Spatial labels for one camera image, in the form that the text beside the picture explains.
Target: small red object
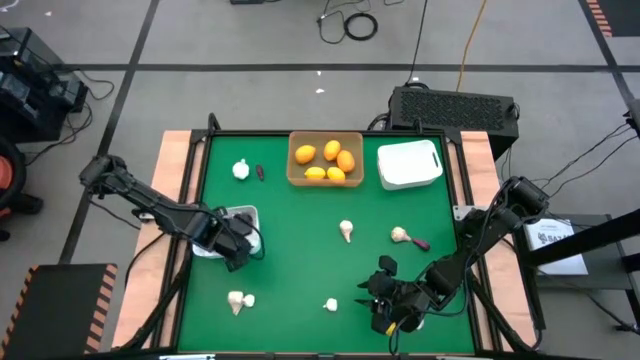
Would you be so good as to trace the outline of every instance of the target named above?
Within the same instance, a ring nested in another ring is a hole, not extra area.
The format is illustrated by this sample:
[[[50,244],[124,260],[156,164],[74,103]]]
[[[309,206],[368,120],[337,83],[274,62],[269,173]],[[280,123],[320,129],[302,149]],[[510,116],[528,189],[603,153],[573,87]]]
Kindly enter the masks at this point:
[[[414,244],[416,244],[420,249],[424,251],[429,251],[431,249],[431,245],[429,245],[429,243],[424,240],[411,239],[411,241],[413,241]]]
[[[256,165],[256,173],[258,174],[258,179],[260,179],[260,181],[264,181],[264,169],[262,168],[262,165]]]

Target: garlic bulb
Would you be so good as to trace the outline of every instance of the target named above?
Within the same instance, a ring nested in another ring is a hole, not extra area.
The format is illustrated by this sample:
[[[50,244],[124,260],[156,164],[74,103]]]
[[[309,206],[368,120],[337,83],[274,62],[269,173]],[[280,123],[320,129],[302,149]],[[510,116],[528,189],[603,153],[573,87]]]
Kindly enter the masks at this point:
[[[407,231],[399,226],[396,226],[391,230],[391,240],[393,242],[411,241],[411,238],[407,234]]]
[[[239,162],[233,164],[233,168],[231,168],[231,171],[233,172],[233,176],[235,176],[236,179],[244,180],[247,178],[247,176],[249,176],[249,165],[247,165],[247,162],[242,159]]]
[[[342,236],[344,239],[350,243],[351,242],[351,232],[353,231],[353,224],[349,220],[342,220],[340,222],[340,232],[342,232]]]
[[[323,308],[334,312],[338,310],[338,300],[334,299],[334,298],[329,298],[327,300],[327,302],[324,304]]]
[[[256,297],[253,296],[252,294],[249,294],[242,299],[242,305],[246,307],[253,307],[255,303],[256,303]]]
[[[231,305],[231,311],[233,311],[233,315],[238,315],[240,310],[242,310],[243,302],[242,299],[244,294],[242,291],[229,291],[229,295],[227,295],[227,302]]]

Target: grey floor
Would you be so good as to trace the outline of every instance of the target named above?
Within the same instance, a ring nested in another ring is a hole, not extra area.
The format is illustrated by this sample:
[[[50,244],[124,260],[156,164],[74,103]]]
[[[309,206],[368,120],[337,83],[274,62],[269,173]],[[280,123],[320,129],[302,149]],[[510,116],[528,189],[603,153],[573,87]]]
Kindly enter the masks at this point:
[[[449,64],[454,69],[480,2],[429,1],[418,63]],[[108,99],[90,102],[94,124],[78,141],[52,150],[29,168],[27,190],[44,198],[46,204],[38,216],[16,216],[4,224],[13,238],[0,244],[0,266],[5,274],[0,280],[0,324],[9,318],[26,269],[32,264],[58,262],[82,192],[77,174],[97,151],[110,117],[118,118],[110,151],[124,157],[130,170],[144,181],[152,177],[162,133],[202,128],[211,111],[226,129],[364,129],[386,110],[393,87],[406,81],[407,71],[361,71],[358,66],[352,71],[331,71],[326,64],[409,64],[422,4],[408,0],[385,7],[382,0],[371,0],[379,33],[368,42],[347,39],[331,46],[320,41],[315,23],[323,0],[282,0],[261,6],[231,6],[228,0],[161,0],[157,11],[149,13],[151,28],[148,37],[141,38],[142,52],[136,54],[145,16],[156,3],[23,0],[0,13],[0,24],[32,27],[66,62],[87,69],[101,64],[93,68],[102,71],[89,75],[117,85]],[[350,5],[344,10],[353,12]],[[340,35],[336,21],[327,20],[323,28],[327,38]],[[606,44],[620,65],[640,65],[639,38],[611,38]],[[204,71],[175,71],[173,67],[171,71],[172,66],[167,65],[164,71],[135,71],[137,63],[220,66]],[[610,73],[558,72],[554,67],[607,65],[577,0],[489,0],[468,63],[547,66],[535,72],[503,68],[470,71],[464,76],[463,91],[513,96],[521,106],[512,174],[547,177],[622,124],[625,104]],[[259,66],[248,66],[251,71],[224,71],[229,64],[290,65],[283,65],[283,71],[265,71]],[[286,71],[291,64],[318,65],[317,69]],[[441,90],[454,90],[457,80],[454,71],[416,72],[414,76]],[[640,74],[624,74],[624,79],[632,92],[640,94]],[[123,81],[124,102],[115,104]],[[91,86],[97,94],[107,90],[99,84]],[[81,122],[82,116],[72,121]],[[564,178],[597,164],[624,138],[611,140]],[[598,171],[567,185],[554,197],[552,210],[617,216],[638,208],[640,195],[634,186],[640,174],[640,161],[634,156],[638,150],[640,144],[632,141]],[[105,203],[122,215],[131,209],[119,199]],[[135,239],[134,230],[91,208],[72,262],[115,262],[125,268]],[[627,251],[640,251],[638,241],[626,241],[624,246]],[[119,281],[106,344],[122,291]],[[544,351],[637,358],[640,339],[612,331],[612,321],[583,295],[551,290],[541,295],[549,326]],[[595,296],[623,319],[633,320],[624,294],[606,291]]]

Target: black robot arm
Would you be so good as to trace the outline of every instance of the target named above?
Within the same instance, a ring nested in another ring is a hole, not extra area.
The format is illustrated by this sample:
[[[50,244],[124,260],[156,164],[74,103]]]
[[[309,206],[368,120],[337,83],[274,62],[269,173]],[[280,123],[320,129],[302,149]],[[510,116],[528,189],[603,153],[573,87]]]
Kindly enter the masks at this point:
[[[245,236],[252,229],[246,219],[230,218],[222,207],[211,210],[204,204],[176,203],[138,181],[117,156],[95,157],[80,173],[80,182],[100,199],[117,194],[153,215],[163,232],[180,236],[207,251],[216,251],[224,257],[230,271],[248,262],[251,244]]]
[[[372,328],[387,335],[397,331],[396,327],[411,332],[427,312],[444,309],[461,285],[465,291],[475,287],[477,284],[470,280],[470,267],[505,235],[537,222],[549,206],[548,199],[524,177],[507,180],[487,210],[471,210],[456,222],[461,247],[429,264],[414,281],[395,279],[397,263],[389,256],[381,256],[381,270],[358,285],[374,299],[356,300],[373,312]]]

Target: orange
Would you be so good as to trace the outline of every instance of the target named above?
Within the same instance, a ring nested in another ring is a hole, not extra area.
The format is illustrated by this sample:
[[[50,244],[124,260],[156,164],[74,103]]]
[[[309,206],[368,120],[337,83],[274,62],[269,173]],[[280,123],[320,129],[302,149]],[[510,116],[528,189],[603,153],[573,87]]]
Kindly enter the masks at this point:
[[[338,153],[338,167],[344,172],[351,172],[356,167],[356,160],[350,152],[342,150]]]

